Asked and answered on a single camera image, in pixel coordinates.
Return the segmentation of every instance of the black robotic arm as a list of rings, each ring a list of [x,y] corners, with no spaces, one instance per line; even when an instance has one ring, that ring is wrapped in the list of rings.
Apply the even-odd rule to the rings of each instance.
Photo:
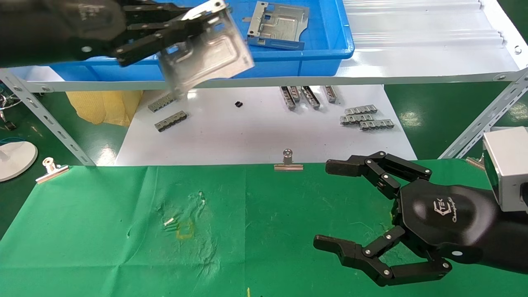
[[[343,266],[364,271],[379,286],[439,280],[451,271],[444,258],[528,274],[528,215],[502,212],[493,192],[429,182],[430,169],[378,152],[328,160],[326,172],[366,177],[394,200],[394,228],[363,247],[317,235],[314,247],[338,255]],[[410,183],[401,187],[391,174]],[[427,261],[388,267],[379,257],[399,242]]]
[[[152,0],[0,0],[0,67],[117,58],[127,66],[203,32],[207,16]]]

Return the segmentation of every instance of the white table surface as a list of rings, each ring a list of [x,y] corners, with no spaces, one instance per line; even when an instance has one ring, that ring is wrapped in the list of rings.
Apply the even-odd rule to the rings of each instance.
[[[303,98],[289,111],[279,87],[195,89],[188,100],[174,102],[156,113],[147,105],[164,93],[146,91],[116,159],[117,166],[212,165],[281,163],[284,149],[294,163],[345,160],[352,154],[383,150],[404,159],[416,155],[382,85],[337,86],[330,104],[322,88],[313,86],[321,107],[313,110]],[[240,101],[243,106],[234,104]],[[363,132],[341,126],[348,107],[374,104],[375,119],[391,119],[391,130]],[[154,124],[183,110],[188,118],[158,132]]]

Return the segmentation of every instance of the blue plastic bin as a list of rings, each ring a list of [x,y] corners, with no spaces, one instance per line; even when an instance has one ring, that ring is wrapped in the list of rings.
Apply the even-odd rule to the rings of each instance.
[[[197,6],[205,0],[173,0],[177,5]],[[232,17],[242,36],[249,23],[257,0],[227,0],[233,8]],[[307,6],[310,8],[308,28],[301,34],[303,51],[289,51],[249,46],[255,67],[235,78],[284,76],[333,76],[343,59],[354,52],[354,42],[343,0],[276,0],[272,3]],[[121,68],[115,59],[97,57],[80,62],[52,64],[66,81],[151,81],[163,80],[156,57],[149,57],[134,65]]]

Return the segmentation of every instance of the green cloth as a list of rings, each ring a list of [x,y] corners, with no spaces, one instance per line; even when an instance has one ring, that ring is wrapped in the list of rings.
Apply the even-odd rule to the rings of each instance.
[[[420,163],[432,182],[488,187],[461,160]],[[456,263],[441,281],[380,288],[312,246],[372,241],[391,206],[323,164],[74,166],[35,186],[0,241],[0,296],[526,296],[525,275]],[[421,261],[401,244],[384,260]]]

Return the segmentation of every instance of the yellow cloth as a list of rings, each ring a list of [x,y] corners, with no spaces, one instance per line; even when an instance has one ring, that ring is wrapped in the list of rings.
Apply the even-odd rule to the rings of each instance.
[[[130,126],[143,91],[66,92],[79,117],[93,124]]]

